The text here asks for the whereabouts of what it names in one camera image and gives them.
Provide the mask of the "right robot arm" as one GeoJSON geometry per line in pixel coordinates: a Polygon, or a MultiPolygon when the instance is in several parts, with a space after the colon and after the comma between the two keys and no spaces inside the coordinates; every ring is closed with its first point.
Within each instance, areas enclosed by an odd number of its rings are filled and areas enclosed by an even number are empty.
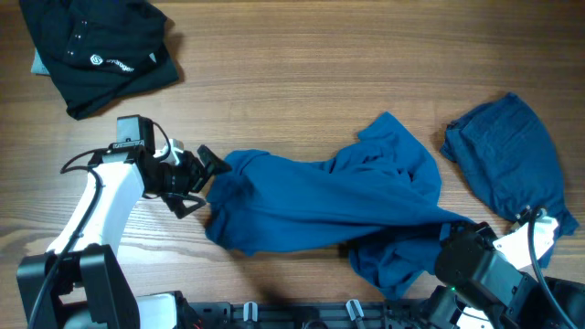
{"type": "Polygon", "coordinates": [[[420,310],[430,328],[462,328],[463,309],[483,312],[493,328],[567,328],[584,326],[584,285],[547,277],[557,301],[553,305],[538,280],[516,269],[493,246],[495,233],[485,222],[451,223],[441,234],[441,252],[434,265],[442,282],[420,310]]]}

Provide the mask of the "blue polo shirt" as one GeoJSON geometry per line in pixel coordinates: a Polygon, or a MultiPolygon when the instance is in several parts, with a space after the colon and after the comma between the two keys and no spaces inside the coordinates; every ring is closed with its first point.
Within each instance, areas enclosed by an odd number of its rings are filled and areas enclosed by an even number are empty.
{"type": "Polygon", "coordinates": [[[207,199],[207,237],[246,255],[344,244],[354,271],[389,299],[432,272],[463,217],[439,205],[441,177],[426,148],[391,114],[322,162],[261,150],[228,155],[207,199]]]}

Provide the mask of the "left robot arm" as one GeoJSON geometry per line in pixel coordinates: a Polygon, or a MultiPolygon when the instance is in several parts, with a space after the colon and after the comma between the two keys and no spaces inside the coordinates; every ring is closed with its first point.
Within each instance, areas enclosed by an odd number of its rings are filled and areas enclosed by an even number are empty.
{"type": "Polygon", "coordinates": [[[201,316],[181,292],[137,297],[117,260],[122,234],[141,198],[161,198],[184,218],[206,202],[198,192],[231,167],[205,145],[195,153],[171,138],[156,149],[160,126],[140,115],[117,120],[116,140],[89,150],[88,175],[66,227],[47,250],[22,259],[16,279],[30,328],[201,328],[201,316]]]}

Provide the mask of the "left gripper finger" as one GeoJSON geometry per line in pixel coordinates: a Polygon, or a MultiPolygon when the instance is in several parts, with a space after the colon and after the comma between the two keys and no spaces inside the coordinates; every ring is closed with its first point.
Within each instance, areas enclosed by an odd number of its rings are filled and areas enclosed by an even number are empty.
{"type": "Polygon", "coordinates": [[[215,155],[204,144],[198,147],[197,154],[209,176],[225,174],[231,170],[231,166],[227,162],[215,155]]]}
{"type": "Polygon", "coordinates": [[[166,193],[161,198],[178,219],[185,218],[207,204],[203,198],[194,195],[166,193]]]}

